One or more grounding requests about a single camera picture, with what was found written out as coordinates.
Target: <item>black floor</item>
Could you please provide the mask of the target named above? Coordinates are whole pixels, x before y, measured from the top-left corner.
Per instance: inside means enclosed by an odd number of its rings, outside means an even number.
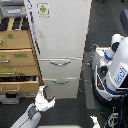
[[[85,52],[91,52],[92,44],[108,47],[111,43],[111,37],[115,33],[126,36],[121,23],[120,12],[128,8],[128,1],[121,3],[120,0],[105,0],[101,4],[101,0],[93,0],[91,8],[91,16],[89,22],[89,32],[87,35]],[[81,89],[86,89],[89,71],[83,70],[81,74]],[[89,96],[93,98],[93,94],[86,95],[78,91],[77,99],[61,99],[56,100],[54,108],[42,113],[42,118],[38,126],[41,125],[79,125],[83,128],[92,128],[93,122],[91,115],[98,117],[101,128],[105,123],[105,118],[101,115],[98,106],[89,109],[92,100],[88,100]],[[20,99],[17,105],[3,105],[0,103],[0,128],[9,128],[26,110],[27,106],[34,102],[34,99]]]

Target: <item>label sticker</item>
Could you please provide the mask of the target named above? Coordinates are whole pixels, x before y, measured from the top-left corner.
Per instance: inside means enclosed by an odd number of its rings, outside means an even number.
[[[17,53],[13,55],[14,55],[14,58],[28,58],[26,53]]]
[[[13,39],[14,37],[13,37],[13,35],[12,35],[12,33],[9,33],[9,34],[7,34],[8,35],[8,38],[9,39]]]
[[[6,56],[5,55],[1,55],[2,58],[5,58]]]
[[[47,3],[38,3],[37,8],[39,17],[49,17],[49,5]]]
[[[13,68],[9,68],[9,69],[13,69]]]

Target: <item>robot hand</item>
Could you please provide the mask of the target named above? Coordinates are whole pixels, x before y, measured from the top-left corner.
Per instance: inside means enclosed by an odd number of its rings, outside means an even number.
[[[46,87],[47,87],[46,85],[40,86],[37,96],[35,98],[36,109],[39,111],[43,111],[43,112],[45,112],[46,110],[48,110],[51,107],[54,107],[54,105],[55,105],[55,98],[53,98],[50,102],[48,102],[45,99],[45,97],[43,95],[43,91],[46,89]]]

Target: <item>white refrigerator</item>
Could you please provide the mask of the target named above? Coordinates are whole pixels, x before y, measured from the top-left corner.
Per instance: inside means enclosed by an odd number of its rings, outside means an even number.
[[[77,98],[91,0],[24,0],[48,99]]]

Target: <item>white robot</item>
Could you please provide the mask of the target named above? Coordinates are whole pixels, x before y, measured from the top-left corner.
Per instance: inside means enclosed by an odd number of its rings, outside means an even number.
[[[128,90],[128,37],[112,36],[111,47],[96,48],[93,90],[104,104],[115,105]]]
[[[41,118],[40,111],[45,112],[49,108],[54,107],[55,98],[48,102],[43,95],[45,88],[46,86],[40,86],[35,98],[35,104],[30,104],[26,112],[13,124],[11,128],[35,128]]]

